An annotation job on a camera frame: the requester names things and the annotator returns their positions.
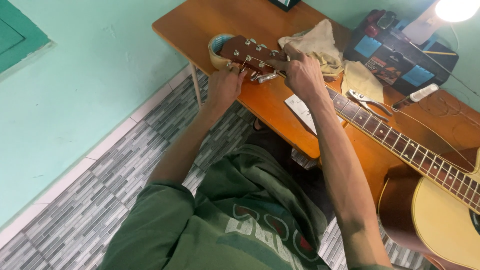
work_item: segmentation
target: guitar soundhole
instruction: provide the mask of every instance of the guitar soundhole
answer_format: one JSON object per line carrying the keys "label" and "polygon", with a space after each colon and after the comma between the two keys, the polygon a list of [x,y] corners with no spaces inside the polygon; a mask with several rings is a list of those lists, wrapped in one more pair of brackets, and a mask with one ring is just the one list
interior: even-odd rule
{"label": "guitar soundhole", "polygon": [[472,219],[473,227],[480,234],[480,215],[470,210],[470,218]]}

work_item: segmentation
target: fretboard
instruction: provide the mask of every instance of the fretboard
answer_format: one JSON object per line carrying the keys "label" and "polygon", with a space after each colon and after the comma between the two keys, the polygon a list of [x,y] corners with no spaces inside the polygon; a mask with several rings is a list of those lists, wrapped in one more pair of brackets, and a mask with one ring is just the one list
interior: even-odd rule
{"label": "fretboard", "polygon": [[338,115],[480,214],[480,184],[452,164],[327,87]]}

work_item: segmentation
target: pliers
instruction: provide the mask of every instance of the pliers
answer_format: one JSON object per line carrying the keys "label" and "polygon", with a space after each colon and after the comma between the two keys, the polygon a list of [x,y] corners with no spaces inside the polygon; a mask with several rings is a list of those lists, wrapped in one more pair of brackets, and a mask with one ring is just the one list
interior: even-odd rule
{"label": "pliers", "polygon": [[358,92],[355,92],[354,90],[350,89],[348,91],[348,93],[354,98],[356,99],[364,108],[366,108],[369,112],[371,112],[373,115],[375,115],[376,117],[384,120],[385,122],[388,122],[388,119],[378,113],[376,113],[374,110],[372,110],[368,105],[367,103],[370,103],[370,104],[374,104],[376,105],[378,108],[381,108],[388,116],[392,116],[393,113],[391,113],[387,108],[385,108],[380,102],[378,101],[375,101],[367,96],[364,96],[363,94],[360,94]]}

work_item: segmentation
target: acoustic guitar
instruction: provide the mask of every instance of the acoustic guitar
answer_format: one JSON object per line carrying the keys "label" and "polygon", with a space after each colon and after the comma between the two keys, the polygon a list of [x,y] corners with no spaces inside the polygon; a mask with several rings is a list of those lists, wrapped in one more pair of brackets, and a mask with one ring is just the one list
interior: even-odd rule
{"label": "acoustic guitar", "polygon": [[[263,63],[278,55],[269,55],[266,48],[258,51],[257,46],[237,36],[224,44],[221,55],[261,74],[274,72]],[[378,205],[388,236],[421,252],[441,270],[480,270],[480,148],[474,168],[466,172],[347,97],[327,90],[337,115],[405,163],[389,170]]]}

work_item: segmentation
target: gray mosaic tile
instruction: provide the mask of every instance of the gray mosaic tile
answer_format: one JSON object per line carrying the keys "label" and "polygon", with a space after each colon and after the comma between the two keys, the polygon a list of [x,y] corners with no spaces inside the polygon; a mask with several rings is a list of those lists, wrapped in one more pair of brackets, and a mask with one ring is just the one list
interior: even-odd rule
{"label": "gray mosaic tile", "polygon": [[[205,100],[208,77],[197,75]],[[0,270],[96,269],[162,153],[197,112],[190,76],[0,250]],[[183,185],[195,194],[206,169],[243,144],[254,119],[235,102],[208,132]],[[292,158],[305,168],[316,166],[295,150]],[[422,264],[422,256],[398,247],[383,231],[382,238],[392,262],[412,269]],[[333,270],[347,270],[336,221],[319,254]]]}

